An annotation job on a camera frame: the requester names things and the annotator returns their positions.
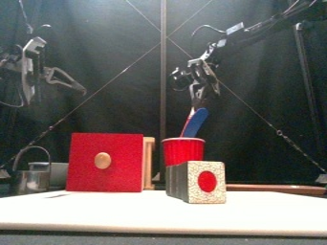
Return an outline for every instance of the red cup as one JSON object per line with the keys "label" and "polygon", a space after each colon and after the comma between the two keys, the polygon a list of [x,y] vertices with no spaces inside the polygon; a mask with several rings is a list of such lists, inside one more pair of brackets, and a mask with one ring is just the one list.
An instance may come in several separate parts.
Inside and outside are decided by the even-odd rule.
{"label": "red cup", "polygon": [[205,140],[198,138],[169,138],[163,140],[166,166],[203,160]]}

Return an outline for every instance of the white table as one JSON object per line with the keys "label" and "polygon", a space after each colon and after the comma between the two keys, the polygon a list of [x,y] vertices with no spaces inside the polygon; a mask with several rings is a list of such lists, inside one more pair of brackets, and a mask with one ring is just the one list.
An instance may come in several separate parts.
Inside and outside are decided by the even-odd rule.
{"label": "white table", "polygon": [[327,237],[327,199],[230,191],[226,204],[189,204],[162,190],[65,190],[0,199],[2,230]]}

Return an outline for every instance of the metal pole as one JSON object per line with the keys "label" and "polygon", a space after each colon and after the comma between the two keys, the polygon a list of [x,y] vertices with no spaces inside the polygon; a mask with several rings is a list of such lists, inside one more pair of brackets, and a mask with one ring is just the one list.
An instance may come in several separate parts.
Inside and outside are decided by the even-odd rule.
{"label": "metal pole", "polygon": [[162,0],[162,105],[161,105],[161,182],[165,182],[165,153],[162,140],[166,138],[166,39],[167,39],[167,29],[166,29],[166,0]]}

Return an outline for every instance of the red circle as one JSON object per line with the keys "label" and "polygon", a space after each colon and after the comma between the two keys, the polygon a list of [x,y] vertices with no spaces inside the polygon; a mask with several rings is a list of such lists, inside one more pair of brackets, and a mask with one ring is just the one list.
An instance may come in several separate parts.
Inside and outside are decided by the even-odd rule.
{"label": "red circle", "polygon": [[211,192],[218,185],[218,179],[211,171],[203,171],[198,176],[198,184],[203,191]]}

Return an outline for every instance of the red box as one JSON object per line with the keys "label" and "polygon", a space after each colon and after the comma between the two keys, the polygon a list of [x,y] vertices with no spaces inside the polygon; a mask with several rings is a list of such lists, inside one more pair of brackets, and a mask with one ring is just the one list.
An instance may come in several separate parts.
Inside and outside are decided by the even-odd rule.
{"label": "red box", "polygon": [[[99,168],[99,153],[111,163]],[[142,192],[143,135],[74,133],[69,166],[67,190]]]}

